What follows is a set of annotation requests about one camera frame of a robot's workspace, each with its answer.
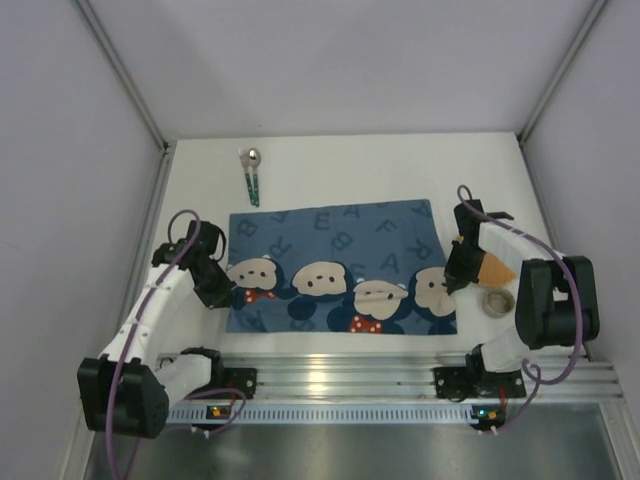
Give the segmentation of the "blue cartoon placemat cloth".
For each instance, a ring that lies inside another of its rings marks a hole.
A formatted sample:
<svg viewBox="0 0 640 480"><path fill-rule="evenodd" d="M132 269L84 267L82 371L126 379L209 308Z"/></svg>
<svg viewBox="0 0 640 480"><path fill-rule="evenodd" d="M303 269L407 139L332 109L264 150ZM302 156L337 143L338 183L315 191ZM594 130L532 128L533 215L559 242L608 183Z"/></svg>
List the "blue cartoon placemat cloth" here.
<svg viewBox="0 0 640 480"><path fill-rule="evenodd" d="M427 199L233 214L230 333L454 335Z"/></svg>

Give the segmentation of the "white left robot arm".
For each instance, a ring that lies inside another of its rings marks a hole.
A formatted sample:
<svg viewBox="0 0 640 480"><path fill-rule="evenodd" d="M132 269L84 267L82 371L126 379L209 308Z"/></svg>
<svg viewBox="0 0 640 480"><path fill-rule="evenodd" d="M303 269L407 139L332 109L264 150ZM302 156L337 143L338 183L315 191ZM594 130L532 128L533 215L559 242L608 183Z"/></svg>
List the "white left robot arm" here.
<svg viewBox="0 0 640 480"><path fill-rule="evenodd" d="M219 262L226 247L216 225L193 219L187 234L168 240L153 254L143 290L108 346L77 370L87 427L153 439L170 409L201 389L217 389L224 372L218 351L187 347L171 363L159 364L164 340L188 300L209 310L231 304L235 284Z"/></svg>

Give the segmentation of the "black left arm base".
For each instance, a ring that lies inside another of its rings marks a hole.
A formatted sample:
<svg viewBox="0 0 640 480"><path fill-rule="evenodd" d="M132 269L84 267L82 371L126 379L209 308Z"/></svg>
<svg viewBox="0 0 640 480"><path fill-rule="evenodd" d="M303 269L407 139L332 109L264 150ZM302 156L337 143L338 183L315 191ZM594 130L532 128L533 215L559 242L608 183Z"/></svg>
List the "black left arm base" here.
<svg viewBox="0 0 640 480"><path fill-rule="evenodd" d="M213 389L212 398L237 399L238 394L232 389L240 391L248 400L253 399L257 388L258 370L253 367L232 366L219 352L214 352L212 367Z"/></svg>

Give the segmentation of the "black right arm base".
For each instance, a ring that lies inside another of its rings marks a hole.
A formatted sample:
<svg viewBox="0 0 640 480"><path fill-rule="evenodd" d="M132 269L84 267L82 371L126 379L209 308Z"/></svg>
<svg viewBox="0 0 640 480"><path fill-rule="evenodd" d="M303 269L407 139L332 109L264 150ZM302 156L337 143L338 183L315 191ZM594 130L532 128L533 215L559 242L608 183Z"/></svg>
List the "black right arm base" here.
<svg viewBox="0 0 640 480"><path fill-rule="evenodd" d="M480 347L465 356L463 366L437 367L433 370L436 397L453 402L466 399L520 399L526 389L520 370L502 373L485 368Z"/></svg>

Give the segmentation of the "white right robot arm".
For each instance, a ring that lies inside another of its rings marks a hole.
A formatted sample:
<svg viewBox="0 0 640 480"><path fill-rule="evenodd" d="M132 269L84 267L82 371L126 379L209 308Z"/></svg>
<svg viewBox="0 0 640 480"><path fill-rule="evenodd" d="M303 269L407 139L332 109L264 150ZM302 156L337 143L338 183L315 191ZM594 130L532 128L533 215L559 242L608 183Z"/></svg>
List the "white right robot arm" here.
<svg viewBox="0 0 640 480"><path fill-rule="evenodd" d="M478 345L471 354L488 373L521 370L543 385L564 381L574 370L584 342L599 334L600 321L593 264L584 256L568 256L522 231L504 212L487 213L478 199L454 208L460 238L452 243L445 266L448 294L480 282L488 256L516 275L514 325ZM535 371L535 350L572 349L567 366L552 378Z"/></svg>

